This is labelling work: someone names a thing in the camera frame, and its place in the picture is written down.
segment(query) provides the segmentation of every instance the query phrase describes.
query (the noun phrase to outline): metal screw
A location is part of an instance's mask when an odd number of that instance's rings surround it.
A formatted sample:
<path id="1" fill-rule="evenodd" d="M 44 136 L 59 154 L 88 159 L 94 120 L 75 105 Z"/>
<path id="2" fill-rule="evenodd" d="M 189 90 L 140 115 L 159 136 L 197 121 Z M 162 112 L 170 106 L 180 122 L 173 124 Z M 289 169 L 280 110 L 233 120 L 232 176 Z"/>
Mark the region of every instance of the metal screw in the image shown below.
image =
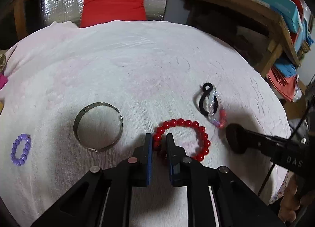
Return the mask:
<path id="1" fill-rule="evenodd" d="M 192 158 L 190 158 L 190 157 L 183 157 L 182 161 L 183 161 L 184 163 L 190 163 L 190 162 L 192 162 L 193 160 L 192 160 Z"/>
<path id="2" fill-rule="evenodd" d="M 136 157 L 131 157 L 128 159 L 128 162 L 131 163 L 131 164 L 134 164 L 138 161 L 138 159 Z"/>
<path id="3" fill-rule="evenodd" d="M 90 168 L 90 171 L 92 173 L 97 173 L 98 171 L 100 171 L 100 167 L 99 166 L 93 166 Z"/>
<path id="4" fill-rule="evenodd" d="M 221 166 L 221 167 L 219 167 L 219 171 L 223 174 L 226 174 L 229 171 L 229 169 L 228 169 L 228 167 Z"/>

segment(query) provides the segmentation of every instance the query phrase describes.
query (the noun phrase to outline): red bead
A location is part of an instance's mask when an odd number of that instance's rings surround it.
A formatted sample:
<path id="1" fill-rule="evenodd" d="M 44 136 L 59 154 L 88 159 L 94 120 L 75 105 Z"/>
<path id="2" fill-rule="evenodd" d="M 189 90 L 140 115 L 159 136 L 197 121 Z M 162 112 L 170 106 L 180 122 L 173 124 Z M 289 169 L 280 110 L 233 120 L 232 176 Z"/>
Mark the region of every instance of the red bead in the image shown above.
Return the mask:
<path id="1" fill-rule="evenodd" d="M 204 160 L 204 155 L 199 153 L 197 156 L 196 156 L 196 160 L 198 161 L 203 161 Z"/>
<path id="2" fill-rule="evenodd" d="M 160 149 L 161 149 L 161 143 L 158 142 L 158 141 L 155 141 L 155 142 L 153 143 L 153 150 L 159 151 Z"/>
<path id="3" fill-rule="evenodd" d="M 185 126 L 186 126 L 186 127 L 191 127 L 192 124 L 193 124 L 193 123 L 192 123 L 190 120 L 186 120 L 186 121 L 185 121 Z"/>
<path id="4" fill-rule="evenodd" d="M 185 124 L 185 120 L 183 120 L 182 118 L 179 118 L 179 119 L 177 120 L 177 124 L 178 124 L 179 126 L 183 126 L 183 125 Z"/>
<path id="5" fill-rule="evenodd" d="M 165 130 L 168 130 L 169 127 L 170 127 L 170 123 L 168 121 L 164 121 L 163 122 L 163 127 L 164 127 Z"/>
<path id="6" fill-rule="evenodd" d="M 165 159 L 166 157 L 166 151 L 165 150 L 160 150 L 157 152 L 158 157 L 160 157 L 161 159 Z"/>
<path id="7" fill-rule="evenodd" d="M 157 128 L 157 133 L 159 133 L 160 135 L 164 134 L 164 132 L 165 132 L 165 129 L 164 129 L 163 126 L 159 126 L 159 127 Z"/>
<path id="8" fill-rule="evenodd" d="M 200 133 L 204 133 L 206 131 L 206 128 L 204 126 L 199 126 L 198 131 Z"/>
<path id="9" fill-rule="evenodd" d="M 171 125 L 171 127 L 176 126 L 176 125 L 177 125 L 176 119 L 171 119 L 171 120 L 170 120 L 170 125 Z"/>
<path id="10" fill-rule="evenodd" d="M 209 153 L 209 149 L 207 147 L 203 147 L 202 150 L 201 150 L 201 153 L 203 155 L 207 155 Z"/>
<path id="11" fill-rule="evenodd" d="M 211 142 L 209 140 L 204 140 L 204 146 L 205 147 L 210 147 Z"/>
<path id="12" fill-rule="evenodd" d="M 167 160 L 167 158 L 162 160 L 163 165 L 167 166 L 169 164 L 169 161 Z"/>
<path id="13" fill-rule="evenodd" d="M 202 140 L 207 140 L 208 139 L 208 134 L 207 133 L 202 133 L 201 134 L 201 139 Z"/>
<path id="14" fill-rule="evenodd" d="M 197 129 L 198 127 L 199 127 L 199 123 L 198 123 L 197 121 L 194 121 L 194 122 L 192 123 L 192 128 Z"/>
<path id="15" fill-rule="evenodd" d="M 162 140 L 162 136 L 159 133 L 155 133 L 153 135 L 153 141 L 161 141 Z"/>

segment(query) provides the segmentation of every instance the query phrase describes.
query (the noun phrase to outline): black cable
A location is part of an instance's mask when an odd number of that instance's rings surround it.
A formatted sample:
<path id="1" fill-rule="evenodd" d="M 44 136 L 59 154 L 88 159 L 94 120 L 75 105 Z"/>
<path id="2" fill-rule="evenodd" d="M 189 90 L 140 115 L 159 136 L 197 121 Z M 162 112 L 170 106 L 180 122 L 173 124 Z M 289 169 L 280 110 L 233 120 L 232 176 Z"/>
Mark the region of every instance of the black cable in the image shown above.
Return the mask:
<path id="1" fill-rule="evenodd" d="M 265 187 L 265 185 L 266 185 L 266 183 L 267 183 L 267 181 L 268 181 L 268 179 L 269 179 L 269 177 L 270 177 L 270 175 L 271 175 L 271 172 L 273 171 L 275 165 L 276 165 L 276 164 L 273 163 L 272 166 L 271 166 L 271 168 L 269 169 L 269 172 L 267 173 L 267 175 L 266 175 L 266 177 L 265 177 L 265 179 L 264 179 L 264 181 L 263 181 L 263 183 L 262 183 L 262 185 L 261 185 L 261 187 L 260 187 L 260 190 L 259 190 L 259 192 L 258 192 L 258 194 L 257 194 L 258 197 L 260 196 L 261 192 L 263 191 L 263 189 L 264 189 L 264 187 Z"/>
<path id="2" fill-rule="evenodd" d="M 310 110 L 311 107 L 314 105 L 314 102 L 315 102 L 315 96 L 313 96 L 313 98 L 312 98 L 311 102 L 308 104 L 308 107 L 306 108 L 306 110 L 305 110 L 305 112 L 304 112 L 304 114 L 303 114 L 303 116 L 302 116 L 300 122 L 298 123 L 298 125 L 297 125 L 296 128 L 293 130 L 293 132 L 291 133 L 290 137 L 288 138 L 287 142 L 285 143 L 285 145 L 284 145 L 285 147 L 288 146 L 288 144 L 289 144 L 289 143 L 291 142 L 291 140 L 292 140 L 292 137 L 297 133 L 298 129 L 300 128 L 300 126 L 302 125 L 303 121 L 305 120 L 305 118 L 306 118 L 306 116 L 307 116 L 309 110 Z M 267 173 L 267 175 L 266 175 L 266 177 L 265 177 L 265 179 L 264 179 L 264 181 L 263 181 L 263 183 L 262 183 L 262 185 L 261 185 L 261 187 L 260 187 L 260 189 L 259 189 L 259 192 L 258 192 L 258 194 L 257 194 L 258 197 L 260 196 L 261 192 L 263 191 L 263 189 L 264 189 L 264 187 L 265 187 L 265 185 L 266 185 L 266 183 L 267 183 L 267 181 L 268 181 L 268 179 L 269 179 L 269 177 L 270 177 L 270 175 L 271 175 L 271 172 L 273 171 L 275 165 L 276 165 L 276 164 L 273 163 L 272 166 L 271 166 L 271 168 L 269 169 L 269 172 Z"/>
<path id="3" fill-rule="evenodd" d="M 308 83 L 307 88 L 312 84 L 314 77 L 315 77 L 315 73 L 314 73 L 314 76 L 312 77 L 311 81 Z"/>
<path id="4" fill-rule="evenodd" d="M 300 128 L 300 126 L 302 125 L 303 121 L 305 120 L 309 110 L 311 109 L 311 107 L 313 106 L 315 102 L 315 96 L 313 96 L 313 99 L 311 100 L 311 102 L 308 104 L 308 107 L 306 108 L 306 111 L 303 114 L 303 117 L 301 118 L 300 122 L 298 123 L 298 125 L 296 126 L 296 128 L 293 130 L 292 134 L 290 135 L 290 137 L 288 138 L 285 146 L 288 145 L 289 142 L 291 142 L 292 137 L 296 134 L 296 132 L 298 131 L 298 129 Z"/>

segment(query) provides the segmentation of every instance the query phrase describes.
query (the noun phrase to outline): human hand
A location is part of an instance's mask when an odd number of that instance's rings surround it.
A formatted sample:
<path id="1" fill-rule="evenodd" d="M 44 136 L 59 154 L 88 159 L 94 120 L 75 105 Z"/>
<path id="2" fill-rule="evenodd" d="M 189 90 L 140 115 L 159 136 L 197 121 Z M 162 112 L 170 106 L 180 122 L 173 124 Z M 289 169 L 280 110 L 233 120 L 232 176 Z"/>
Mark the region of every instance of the human hand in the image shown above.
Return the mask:
<path id="1" fill-rule="evenodd" d="M 284 197 L 280 203 L 280 211 L 278 217 L 283 222 L 292 223 L 296 218 L 295 211 L 300 208 L 300 205 L 307 206 L 315 199 L 315 190 L 308 192 L 300 201 L 295 197 L 297 191 L 296 175 L 293 175 L 289 180 L 288 186 L 284 191 Z"/>

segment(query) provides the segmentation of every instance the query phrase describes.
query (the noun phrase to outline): red pillow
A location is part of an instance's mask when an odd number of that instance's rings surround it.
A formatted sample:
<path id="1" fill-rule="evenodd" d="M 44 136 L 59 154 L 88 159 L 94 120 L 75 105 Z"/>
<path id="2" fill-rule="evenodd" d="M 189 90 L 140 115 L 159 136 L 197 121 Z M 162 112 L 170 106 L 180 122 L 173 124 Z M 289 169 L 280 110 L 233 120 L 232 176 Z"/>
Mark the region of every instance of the red pillow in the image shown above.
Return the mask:
<path id="1" fill-rule="evenodd" d="M 143 0 L 84 0 L 81 28 L 114 20 L 146 21 Z"/>

